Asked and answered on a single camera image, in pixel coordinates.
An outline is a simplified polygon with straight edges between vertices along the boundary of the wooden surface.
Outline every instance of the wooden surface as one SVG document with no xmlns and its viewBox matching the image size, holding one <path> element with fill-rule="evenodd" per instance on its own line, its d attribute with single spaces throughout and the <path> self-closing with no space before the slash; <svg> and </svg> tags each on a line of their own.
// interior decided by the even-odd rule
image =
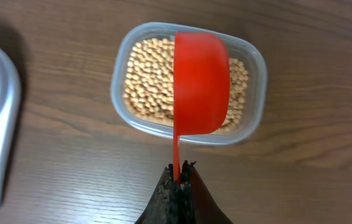
<svg viewBox="0 0 352 224">
<path fill-rule="evenodd" d="M 129 30 L 173 22 L 246 39 L 268 71 L 247 140 L 181 145 L 235 223 L 352 223 L 352 0 L 0 0 L 24 103 L 0 223 L 133 223 L 172 143 L 128 126 L 109 86 Z"/>
</svg>

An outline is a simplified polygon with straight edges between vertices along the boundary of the wooden table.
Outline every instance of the wooden table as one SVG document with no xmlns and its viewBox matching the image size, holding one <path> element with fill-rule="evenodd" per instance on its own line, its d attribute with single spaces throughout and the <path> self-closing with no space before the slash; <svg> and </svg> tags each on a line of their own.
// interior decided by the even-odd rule
<svg viewBox="0 0 352 224">
<path fill-rule="evenodd" d="M 24 100 L 0 223 L 134 223 L 172 143 L 109 98 L 118 47 L 149 21 L 250 41 L 269 71 L 262 122 L 232 146 L 182 144 L 235 223 L 352 223 L 352 0 L 0 0 Z"/>
</svg>

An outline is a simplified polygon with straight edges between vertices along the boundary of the red spoon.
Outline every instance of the red spoon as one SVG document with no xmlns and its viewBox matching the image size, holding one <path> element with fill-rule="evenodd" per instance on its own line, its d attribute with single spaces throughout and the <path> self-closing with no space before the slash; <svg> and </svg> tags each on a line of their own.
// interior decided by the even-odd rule
<svg viewBox="0 0 352 224">
<path fill-rule="evenodd" d="M 178 140 L 223 124 L 230 92 L 228 53 L 215 35 L 178 32 L 174 57 L 174 181 L 180 183 Z"/>
</svg>

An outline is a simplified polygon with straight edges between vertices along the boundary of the clear plastic container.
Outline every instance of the clear plastic container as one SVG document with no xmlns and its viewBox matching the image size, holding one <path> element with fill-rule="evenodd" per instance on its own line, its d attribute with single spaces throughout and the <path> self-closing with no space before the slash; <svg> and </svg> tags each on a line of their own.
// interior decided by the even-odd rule
<svg viewBox="0 0 352 224">
<path fill-rule="evenodd" d="M 162 22 L 150 22 L 139 25 L 131 30 L 125 36 L 119 48 L 114 67 L 113 81 L 111 83 L 111 99 L 116 111 L 134 128 L 156 136 L 169 139 L 173 138 L 173 127 L 141 120 L 129 112 L 124 104 L 122 95 L 124 91 L 124 81 L 126 79 L 126 63 L 132 51 L 133 45 L 137 41 L 151 38 L 174 39 L 175 33 L 179 31 L 207 32 L 217 35 L 225 43 L 228 49 L 229 57 L 237 58 L 238 60 L 244 62 L 244 66 L 249 72 L 248 87 L 245 90 L 246 96 L 243 115 L 239 126 L 234 131 L 226 134 L 181 136 L 180 140 L 195 144 L 216 146 L 233 144 L 248 137 L 257 128 L 263 112 L 267 85 L 266 64 L 259 51 L 249 42 L 206 29 Z"/>
</svg>

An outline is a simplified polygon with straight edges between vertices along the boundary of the plastic container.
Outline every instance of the plastic container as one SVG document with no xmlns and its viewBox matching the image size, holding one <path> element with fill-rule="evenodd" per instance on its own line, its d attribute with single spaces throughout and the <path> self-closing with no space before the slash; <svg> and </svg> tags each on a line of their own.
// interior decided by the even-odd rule
<svg viewBox="0 0 352 224">
<path fill-rule="evenodd" d="M 257 128 L 263 112 L 267 85 L 266 64 L 259 51 L 249 42 L 206 29 L 162 22 L 150 22 L 137 26 L 131 30 L 125 36 L 119 48 L 114 67 L 113 81 L 111 83 L 111 99 L 116 111 L 134 128 L 156 136 L 169 139 L 173 138 L 173 127 L 141 120 L 129 112 L 124 104 L 122 95 L 124 91 L 124 81 L 126 79 L 126 63 L 132 51 L 133 45 L 137 41 L 151 38 L 174 39 L 174 35 L 178 31 L 208 32 L 217 35 L 225 43 L 228 49 L 229 57 L 237 58 L 238 60 L 244 62 L 244 66 L 249 72 L 243 115 L 238 128 L 226 134 L 181 136 L 180 140 L 183 142 L 216 146 L 233 144 L 248 137 Z"/>
</svg>

